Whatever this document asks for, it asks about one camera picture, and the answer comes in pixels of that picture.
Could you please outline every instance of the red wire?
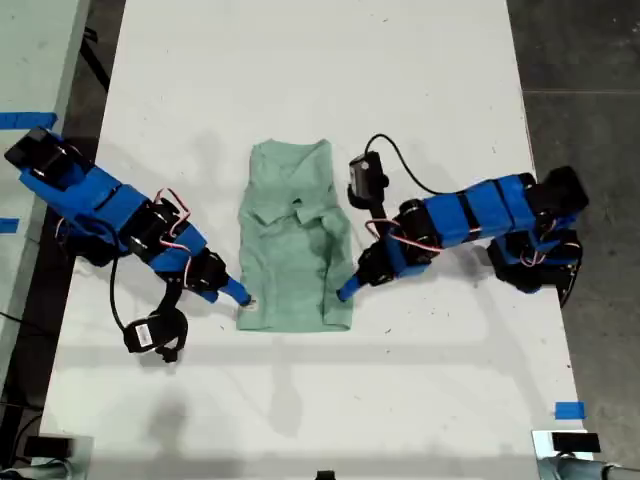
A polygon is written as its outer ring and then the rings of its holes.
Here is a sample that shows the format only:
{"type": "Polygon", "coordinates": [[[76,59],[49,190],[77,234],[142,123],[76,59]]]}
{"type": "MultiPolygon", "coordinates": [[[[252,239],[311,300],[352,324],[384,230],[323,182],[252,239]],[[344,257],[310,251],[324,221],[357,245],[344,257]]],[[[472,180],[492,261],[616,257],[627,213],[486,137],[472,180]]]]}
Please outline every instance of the red wire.
{"type": "Polygon", "coordinates": [[[180,206],[182,207],[182,209],[184,210],[184,213],[182,215],[180,215],[180,218],[178,218],[178,220],[176,221],[176,223],[173,224],[173,226],[171,227],[171,229],[169,230],[169,236],[171,238],[175,238],[176,234],[174,233],[174,230],[176,229],[176,227],[178,225],[180,225],[182,222],[184,222],[187,218],[189,218],[189,216],[191,215],[191,210],[189,210],[189,208],[187,208],[187,206],[185,205],[185,203],[182,201],[182,199],[178,196],[178,194],[176,192],[173,191],[173,189],[166,187],[166,188],[161,188],[160,190],[158,190],[158,193],[156,193],[156,198],[154,198],[153,203],[158,203],[158,201],[160,200],[160,198],[162,197],[162,192],[164,192],[165,190],[169,190],[169,192],[171,193],[171,195],[173,195],[173,198],[176,199],[176,201],[180,204],[180,206]]]}
{"type": "MultiPolygon", "coordinates": [[[[367,228],[367,230],[369,230],[369,233],[371,233],[371,235],[373,235],[376,238],[380,238],[378,236],[378,233],[372,230],[370,227],[370,225],[374,223],[390,223],[392,225],[395,225],[396,227],[400,227],[400,224],[398,222],[396,222],[395,220],[389,220],[388,218],[372,218],[371,220],[367,220],[364,223],[364,226],[367,228]]],[[[400,243],[405,243],[407,245],[421,248],[422,250],[427,250],[429,252],[440,253],[444,250],[443,248],[440,248],[440,247],[432,247],[430,245],[425,245],[420,242],[414,242],[413,240],[409,240],[408,238],[398,237],[397,235],[389,234],[389,236],[400,243]]]]}
{"type": "MultiPolygon", "coordinates": [[[[158,190],[158,193],[156,193],[156,197],[153,199],[153,203],[158,203],[160,201],[160,198],[162,197],[162,192],[164,192],[165,190],[169,190],[171,195],[173,195],[173,198],[176,199],[176,201],[180,204],[180,206],[184,210],[184,213],[182,215],[180,215],[180,218],[178,218],[176,223],[174,223],[173,226],[169,229],[169,236],[171,238],[175,238],[176,234],[174,233],[174,230],[176,229],[176,227],[178,225],[180,225],[187,218],[189,218],[189,215],[191,215],[191,210],[189,210],[189,208],[185,205],[185,203],[178,196],[178,194],[176,192],[174,192],[173,189],[168,188],[168,187],[167,188],[161,188],[160,190],[158,190]]],[[[160,245],[163,245],[163,246],[165,246],[167,248],[176,248],[178,250],[183,250],[183,251],[185,251],[185,252],[187,252],[189,254],[189,258],[187,259],[187,264],[184,267],[184,278],[183,278],[184,287],[187,288],[187,274],[189,273],[189,267],[191,266],[191,258],[192,258],[191,250],[189,250],[188,247],[186,247],[186,246],[184,246],[184,245],[182,245],[180,243],[167,242],[166,240],[162,240],[162,238],[160,239],[160,245]]]]}

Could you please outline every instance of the cable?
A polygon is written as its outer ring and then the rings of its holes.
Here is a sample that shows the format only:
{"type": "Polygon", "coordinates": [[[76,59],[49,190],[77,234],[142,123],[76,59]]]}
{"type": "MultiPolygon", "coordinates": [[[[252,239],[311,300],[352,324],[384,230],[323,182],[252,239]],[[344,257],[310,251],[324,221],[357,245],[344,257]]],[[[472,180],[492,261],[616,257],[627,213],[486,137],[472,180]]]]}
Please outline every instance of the cable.
{"type": "Polygon", "coordinates": [[[9,315],[8,313],[4,313],[4,312],[0,312],[0,315],[2,315],[4,318],[7,318],[21,325],[28,325],[29,327],[35,328],[36,330],[40,331],[40,333],[42,333],[44,336],[51,337],[51,338],[58,338],[58,336],[55,333],[45,330],[37,323],[32,323],[32,322],[29,322],[28,320],[22,320],[20,318],[14,317],[13,315],[9,315]]]}
{"type": "Polygon", "coordinates": [[[111,313],[113,315],[113,319],[116,321],[116,325],[118,325],[118,328],[124,332],[124,325],[122,324],[122,320],[120,320],[120,315],[118,315],[118,309],[116,308],[115,297],[116,272],[118,270],[118,259],[120,258],[120,242],[118,241],[118,234],[111,225],[99,218],[91,218],[88,220],[102,225],[109,231],[113,240],[114,248],[116,249],[115,255],[113,256],[113,263],[111,264],[111,276],[109,277],[109,304],[111,305],[111,313]]]}
{"type": "Polygon", "coordinates": [[[160,190],[158,190],[158,193],[156,193],[156,198],[153,199],[153,203],[158,203],[160,201],[160,198],[162,197],[162,192],[164,192],[165,190],[169,190],[171,195],[173,195],[173,198],[176,199],[176,201],[180,204],[180,206],[184,210],[184,213],[182,215],[180,215],[180,217],[178,218],[176,223],[174,223],[173,226],[171,227],[171,229],[169,230],[169,236],[171,238],[176,238],[176,234],[174,233],[175,228],[178,225],[180,225],[182,222],[184,222],[187,218],[189,218],[189,216],[191,215],[191,210],[189,210],[189,208],[187,208],[187,206],[182,201],[182,199],[178,196],[178,194],[176,192],[174,192],[169,187],[161,188],[160,190]]]}
{"type": "MultiPolygon", "coordinates": [[[[373,218],[371,220],[367,220],[364,223],[364,226],[367,228],[367,230],[369,230],[369,233],[371,235],[373,235],[377,239],[379,239],[380,237],[378,236],[378,234],[374,230],[372,230],[369,227],[369,225],[375,224],[375,223],[390,223],[392,225],[395,225],[396,227],[401,227],[401,225],[398,222],[396,222],[395,220],[389,220],[388,218],[373,218]]],[[[413,240],[409,240],[408,238],[399,237],[399,236],[393,235],[391,233],[389,234],[389,236],[391,238],[393,238],[394,240],[397,240],[400,243],[404,243],[404,244],[407,244],[407,245],[411,245],[413,247],[421,248],[422,250],[427,250],[429,252],[440,253],[440,252],[444,251],[443,248],[432,247],[430,245],[425,245],[424,243],[414,242],[413,240]]]]}
{"type": "Polygon", "coordinates": [[[16,438],[13,442],[13,450],[11,452],[11,457],[9,458],[9,465],[13,465],[16,462],[16,457],[18,454],[18,446],[20,444],[20,439],[22,438],[22,435],[24,435],[27,429],[40,418],[42,418],[42,413],[39,413],[38,415],[33,417],[31,420],[29,420],[27,423],[25,423],[24,426],[20,429],[20,431],[16,435],[16,438]]]}
{"type": "Polygon", "coordinates": [[[376,133],[373,137],[371,137],[371,139],[367,142],[367,146],[364,148],[364,154],[365,155],[367,155],[367,153],[369,153],[369,147],[371,147],[371,144],[377,138],[384,138],[387,142],[389,142],[391,144],[393,149],[396,151],[396,154],[398,155],[398,158],[400,159],[400,162],[402,163],[402,166],[404,167],[404,169],[407,171],[407,173],[411,177],[411,180],[413,180],[416,183],[416,185],[418,185],[423,190],[429,192],[431,195],[443,195],[444,193],[447,193],[447,192],[438,192],[437,190],[432,190],[429,187],[425,186],[420,180],[418,180],[416,178],[416,176],[413,174],[413,172],[411,171],[411,169],[409,168],[409,166],[407,165],[407,163],[404,161],[404,157],[402,156],[402,153],[400,153],[400,149],[398,148],[398,146],[395,144],[395,142],[393,140],[391,140],[391,138],[389,138],[384,133],[376,133]]]}
{"type": "Polygon", "coordinates": [[[22,403],[11,403],[11,402],[0,401],[0,405],[5,405],[7,407],[24,408],[25,410],[33,410],[35,412],[41,412],[42,410],[44,410],[44,407],[37,407],[35,405],[28,405],[28,404],[22,404],[22,403]]]}

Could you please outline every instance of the blue tape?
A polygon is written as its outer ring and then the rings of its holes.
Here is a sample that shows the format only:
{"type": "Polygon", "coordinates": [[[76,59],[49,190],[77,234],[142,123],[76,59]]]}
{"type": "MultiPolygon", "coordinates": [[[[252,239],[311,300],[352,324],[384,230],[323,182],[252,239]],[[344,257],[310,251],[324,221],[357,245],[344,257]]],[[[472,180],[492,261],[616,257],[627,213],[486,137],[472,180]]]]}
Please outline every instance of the blue tape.
{"type": "Polygon", "coordinates": [[[54,112],[0,112],[0,130],[51,129],[57,120],[54,112]]]}
{"type": "Polygon", "coordinates": [[[584,402],[556,402],[556,420],[584,420],[584,402]]]}
{"type": "Polygon", "coordinates": [[[18,218],[0,218],[0,233],[16,233],[19,223],[18,218]]]}

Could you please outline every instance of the black cable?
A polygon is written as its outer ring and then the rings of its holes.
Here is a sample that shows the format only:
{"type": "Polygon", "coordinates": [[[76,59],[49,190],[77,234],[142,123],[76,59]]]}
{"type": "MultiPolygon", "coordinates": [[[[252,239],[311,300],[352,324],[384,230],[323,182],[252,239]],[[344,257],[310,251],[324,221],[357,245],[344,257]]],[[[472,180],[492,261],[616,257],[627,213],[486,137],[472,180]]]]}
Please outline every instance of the black cable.
{"type": "Polygon", "coordinates": [[[109,278],[109,303],[111,304],[111,313],[113,314],[113,319],[116,321],[116,325],[118,325],[118,328],[124,332],[124,325],[122,324],[122,320],[120,320],[120,315],[118,315],[118,309],[116,308],[115,297],[116,271],[118,270],[118,259],[120,258],[120,248],[118,247],[120,243],[118,241],[118,234],[111,225],[103,220],[100,220],[99,218],[88,218],[87,220],[105,227],[111,234],[111,238],[113,240],[113,246],[116,252],[113,256],[113,264],[111,265],[111,276],[109,278]]]}
{"type": "Polygon", "coordinates": [[[18,446],[20,444],[20,439],[22,438],[22,435],[25,434],[25,432],[31,425],[33,425],[37,420],[41,418],[42,418],[42,414],[39,413],[38,415],[33,417],[31,420],[29,420],[27,423],[25,423],[25,425],[20,429],[20,431],[16,435],[16,438],[13,442],[13,450],[11,452],[11,457],[9,458],[9,465],[13,466],[13,464],[16,463],[16,458],[18,456],[18,446]]]}
{"type": "Polygon", "coordinates": [[[22,403],[12,403],[12,402],[3,402],[0,401],[0,405],[5,405],[7,407],[15,407],[15,408],[24,408],[25,410],[34,410],[36,412],[41,412],[44,410],[43,407],[37,407],[35,405],[22,404],[22,403]]]}
{"type": "Polygon", "coordinates": [[[423,190],[429,192],[431,195],[442,195],[444,193],[447,193],[447,192],[438,192],[436,190],[432,190],[429,187],[427,187],[426,185],[424,185],[420,180],[418,180],[416,178],[416,176],[413,174],[413,172],[411,171],[411,169],[408,167],[407,162],[404,161],[404,157],[402,156],[402,153],[400,153],[400,149],[398,148],[396,143],[393,140],[391,140],[391,138],[389,138],[384,133],[376,133],[373,137],[371,137],[371,139],[367,142],[367,146],[364,148],[364,154],[365,155],[367,153],[369,153],[369,147],[371,147],[371,144],[377,138],[384,138],[387,142],[389,142],[391,144],[393,149],[396,151],[396,154],[398,155],[398,158],[400,159],[400,162],[402,163],[402,166],[404,167],[404,169],[407,171],[407,173],[411,177],[411,180],[413,180],[416,183],[416,185],[418,185],[423,190]]]}
{"type": "Polygon", "coordinates": [[[576,280],[578,279],[578,272],[580,271],[580,267],[582,266],[582,251],[580,252],[580,258],[578,259],[578,263],[576,263],[576,269],[573,272],[573,277],[571,278],[571,283],[569,287],[567,287],[567,291],[562,296],[562,300],[560,301],[560,308],[564,307],[571,296],[571,292],[573,292],[573,287],[576,284],[576,280]]]}
{"type": "Polygon", "coordinates": [[[32,323],[32,322],[29,322],[28,320],[23,320],[21,318],[14,317],[13,315],[9,315],[8,313],[4,313],[4,312],[0,312],[0,315],[2,315],[4,318],[7,318],[21,325],[28,325],[29,327],[35,328],[36,330],[40,331],[40,333],[42,333],[43,336],[45,337],[51,337],[54,339],[58,338],[58,336],[55,333],[45,330],[44,328],[42,328],[40,325],[36,323],[32,323]]]}

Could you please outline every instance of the green shirt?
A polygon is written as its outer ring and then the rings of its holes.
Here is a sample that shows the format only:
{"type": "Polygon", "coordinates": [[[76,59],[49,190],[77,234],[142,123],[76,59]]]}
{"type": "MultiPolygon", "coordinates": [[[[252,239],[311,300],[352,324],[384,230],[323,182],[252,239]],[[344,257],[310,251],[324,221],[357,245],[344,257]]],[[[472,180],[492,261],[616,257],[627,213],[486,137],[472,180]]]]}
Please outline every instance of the green shirt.
{"type": "Polygon", "coordinates": [[[238,329],[343,331],[352,303],[336,290],[353,274],[349,221],[338,206],[331,144],[268,140],[253,147],[240,207],[242,283],[257,300],[238,329]]]}

